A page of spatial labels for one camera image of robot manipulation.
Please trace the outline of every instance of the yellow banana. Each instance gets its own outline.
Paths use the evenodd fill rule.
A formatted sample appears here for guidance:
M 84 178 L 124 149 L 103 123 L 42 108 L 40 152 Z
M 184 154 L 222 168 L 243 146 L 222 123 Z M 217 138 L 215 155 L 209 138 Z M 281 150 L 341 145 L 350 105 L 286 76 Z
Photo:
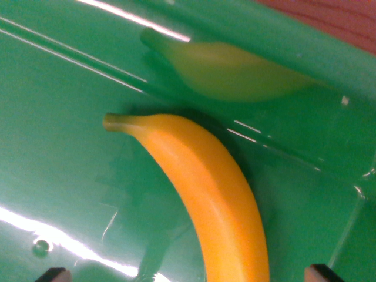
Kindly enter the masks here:
M 223 42 L 186 43 L 143 30 L 141 41 L 163 55 L 197 93 L 220 100 L 258 102 L 315 83 L 314 79 Z
M 196 229 L 208 282 L 269 281 L 256 201 L 216 137 L 176 115 L 107 114 L 103 125 L 135 137 L 167 174 Z

